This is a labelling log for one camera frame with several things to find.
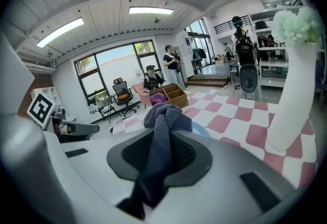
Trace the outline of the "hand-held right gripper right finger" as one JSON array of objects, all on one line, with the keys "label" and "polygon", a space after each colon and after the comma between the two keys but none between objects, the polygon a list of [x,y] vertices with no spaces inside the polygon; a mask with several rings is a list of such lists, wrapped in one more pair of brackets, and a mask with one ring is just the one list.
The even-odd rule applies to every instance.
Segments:
[{"label": "hand-held right gripper right finger", "polygon": [[294,204],[296,189],[247,150],[178,131],[204,145],[213,162],[196,184],[169,188],[147,224],[272,224]]}]

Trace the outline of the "blue round bowl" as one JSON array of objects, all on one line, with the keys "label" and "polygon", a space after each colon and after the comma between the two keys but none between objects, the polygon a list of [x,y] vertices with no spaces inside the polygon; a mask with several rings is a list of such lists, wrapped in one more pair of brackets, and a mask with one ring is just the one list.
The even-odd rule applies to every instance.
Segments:
[{"label": "blue round bowl", "polygon": [[192,122],[192,132],[205,138],[211,137],[205,127],[201,126],[200,124],[194,121]]}]

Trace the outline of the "dark grey cloth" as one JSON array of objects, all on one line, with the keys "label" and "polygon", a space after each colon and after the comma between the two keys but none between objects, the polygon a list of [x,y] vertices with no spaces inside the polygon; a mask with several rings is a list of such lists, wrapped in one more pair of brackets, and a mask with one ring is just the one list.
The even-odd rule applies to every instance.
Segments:
[{"label": "dark grey cloth", "polygon": [[181,108],[158,103],[146,114],[144,127],[154,130],[147,164],[135,182],[131,196],[117,205],[138,219],[145,218],[144,204],[154,208],[166,193],[164,180],[174,171],[170,131],[191,132],[192,120],[183,114]]}]

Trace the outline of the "purple cloth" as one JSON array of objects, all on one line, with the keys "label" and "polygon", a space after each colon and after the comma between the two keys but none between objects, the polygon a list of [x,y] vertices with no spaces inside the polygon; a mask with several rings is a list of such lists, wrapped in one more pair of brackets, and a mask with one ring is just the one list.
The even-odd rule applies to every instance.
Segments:
[{"label": "purple cloth", "polygon": [[159,103],[165,103],[167,101],[168,101],[167,96],[160,92],[150,96],[150,102],[153,106]]}]

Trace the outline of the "white and black garment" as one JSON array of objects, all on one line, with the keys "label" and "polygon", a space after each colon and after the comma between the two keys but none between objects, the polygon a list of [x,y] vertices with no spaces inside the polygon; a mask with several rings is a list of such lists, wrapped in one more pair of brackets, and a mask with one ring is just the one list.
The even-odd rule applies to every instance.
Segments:
[{"label": "white and black garment", "polygon": [[95,98],[89,99],[87,101],[87,104],[89,106],[90,114],[95,114],[96,112],[98,112],[98,105]]}]

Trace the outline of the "black folding chair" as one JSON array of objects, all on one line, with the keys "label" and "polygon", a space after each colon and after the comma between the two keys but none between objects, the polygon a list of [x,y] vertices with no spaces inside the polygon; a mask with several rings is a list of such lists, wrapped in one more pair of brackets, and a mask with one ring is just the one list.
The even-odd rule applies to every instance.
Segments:
[{"label": "black folding chair", "polygon": [[113,97],[110,96],[108,98],[108,104],[106,106],[103,106],[99,109],[100,114],[102,115],[103,120],[107,120],[109,124],[111,124],[111,117],[113,115],[119,115],[122,117],[122,115],[119,113],[119,111],[113,106]]}]

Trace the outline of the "pink checkered tablecloth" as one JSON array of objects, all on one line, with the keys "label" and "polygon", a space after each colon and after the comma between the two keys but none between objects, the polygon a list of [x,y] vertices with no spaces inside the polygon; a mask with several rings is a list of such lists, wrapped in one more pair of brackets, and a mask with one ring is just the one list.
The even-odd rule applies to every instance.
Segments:
[{"label": "pink checkered tablecloth", "polygon": [[309,120],[286,151],[277,151],[267,142],[276,104],[200,92],[187,92],[186,96],[189,104],[183,108],[184,114],[204,127],[210,137],[249,151],[295,188],[305,187],[314,179],[318,160]]}]

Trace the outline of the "black mesh office chair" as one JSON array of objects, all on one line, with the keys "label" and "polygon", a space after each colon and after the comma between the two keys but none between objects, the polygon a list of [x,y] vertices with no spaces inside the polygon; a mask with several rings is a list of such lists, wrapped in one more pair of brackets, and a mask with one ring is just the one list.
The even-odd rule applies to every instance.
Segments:
[{"label": "black mesh office chair", "polygon": [[[131,103],[131,101],[133,100],[133,95],[128,89],[127,82],[123,81],[122,78],[114,79],[112,88],[115,91],[117,105],[126,106],[123,116],[126,117],[128,111],[133,111],[134,113],[136,113],[137,110],[135,109],[135,107],[139,108],[139,105]],[[118,96],[125,93],[129,94],[129,97],[125,100],[119,101]]]}]

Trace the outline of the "black framed window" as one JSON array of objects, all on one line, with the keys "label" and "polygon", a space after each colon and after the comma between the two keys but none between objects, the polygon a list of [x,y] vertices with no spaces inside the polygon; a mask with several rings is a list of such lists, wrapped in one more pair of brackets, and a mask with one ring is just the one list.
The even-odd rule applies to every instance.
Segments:
[{"label": "black framed window", "polygon": [[122,78],[130,87],[143,81],[146,67],[164,77],[153,40],[125,44],[92,54],[75,62],[84,96],[104,101],[114,95],[114,80]]}]

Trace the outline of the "wooden compartment box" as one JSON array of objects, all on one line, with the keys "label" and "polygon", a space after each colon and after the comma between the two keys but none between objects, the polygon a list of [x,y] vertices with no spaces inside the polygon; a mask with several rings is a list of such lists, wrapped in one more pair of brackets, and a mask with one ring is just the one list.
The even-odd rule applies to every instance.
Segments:
[{"label": "wooden compartment box", "polygon": [[167,96],[168,101],[165,102],[165,104],[171,104],[179,108],[184,108],[189,105],[186,93],[176,84],[169,84],[152,90],[149,92],[149,96],[152,96],[158,92]]}]

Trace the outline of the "white vase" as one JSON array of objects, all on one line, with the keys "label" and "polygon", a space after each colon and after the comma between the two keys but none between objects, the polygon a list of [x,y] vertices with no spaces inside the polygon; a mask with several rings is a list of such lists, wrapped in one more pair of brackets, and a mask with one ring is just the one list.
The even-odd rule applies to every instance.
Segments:
[{"label": "white vase", "polygon": [[288,74],[267,140],[279,151],[287,150],[301,133],[313,103],[318,47],[306,42],[287,48]]}]

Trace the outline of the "dark wooden step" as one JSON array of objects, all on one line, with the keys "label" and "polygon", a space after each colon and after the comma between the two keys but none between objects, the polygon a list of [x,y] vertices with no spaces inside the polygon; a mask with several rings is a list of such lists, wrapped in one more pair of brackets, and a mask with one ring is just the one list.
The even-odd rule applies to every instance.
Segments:
[{"label": "dark wooden step", "polygon": [[190,77],[186,82],[186,85],[223,88],[229,83],[229,76],[218,76],[216,74],[198,74]]}]

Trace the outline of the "long ceiling light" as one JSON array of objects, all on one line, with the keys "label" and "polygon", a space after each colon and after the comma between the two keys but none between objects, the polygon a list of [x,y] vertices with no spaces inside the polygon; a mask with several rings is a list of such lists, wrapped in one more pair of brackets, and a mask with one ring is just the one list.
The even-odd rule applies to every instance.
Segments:
[{"label": "long ceiling light", "polygon": [[40,40],[36,46],[39,48],[43,48],[56,38],[60,37],[61,35],[69,32],[70,30],[73,30],[81,25],[84,25],[84,21],[82,17],[79,17],[69,23],[66,23],[65,25],[59,27],[58,29],[52,31],[50,34],[48,34],[46,37],[44,37],[42,40]]},{"label": "long ceiling light", "polygon": [[159,7],[130,7],[129,14],[164,14],[171,15],[173,9]]}]

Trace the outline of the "white shelf unit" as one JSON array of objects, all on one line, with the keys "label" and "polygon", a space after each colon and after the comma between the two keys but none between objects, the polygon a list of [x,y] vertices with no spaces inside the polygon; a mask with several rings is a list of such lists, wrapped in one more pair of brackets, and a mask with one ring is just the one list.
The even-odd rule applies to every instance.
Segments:
[{"label": "white shelf unit", "polygon": [[[259,64],[262,86],[283,88],[288,74],[289,57],[287,48],[293,45],[279,42],[272,36],[272,23],[275,14],[281,10],[290,10],[297,13],[302,7],[293,6],[267,9],[263,12],[249,15],[252,28],[257,36],[256,41],[259,45],[259,50],[262,52]],[[319,39],[316,42],[318,47],[317,53],[321,51],[318,45]]]}]

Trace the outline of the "black railing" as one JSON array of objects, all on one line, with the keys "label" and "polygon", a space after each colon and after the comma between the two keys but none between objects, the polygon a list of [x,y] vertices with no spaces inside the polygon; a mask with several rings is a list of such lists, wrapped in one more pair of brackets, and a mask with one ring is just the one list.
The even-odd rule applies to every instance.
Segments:
[{"label": "black railing", "polygon": [[[250,20],[248,15],[241,16],[240,19],[243,22],[243,26],[250,26]],[[219,24],[217,26],[214,26],[214,30],[216,31],[216,34],[221,34],[223,32],[233,30],[235,27],[233,25],[232,21],[224,22],[222,24]]]}]

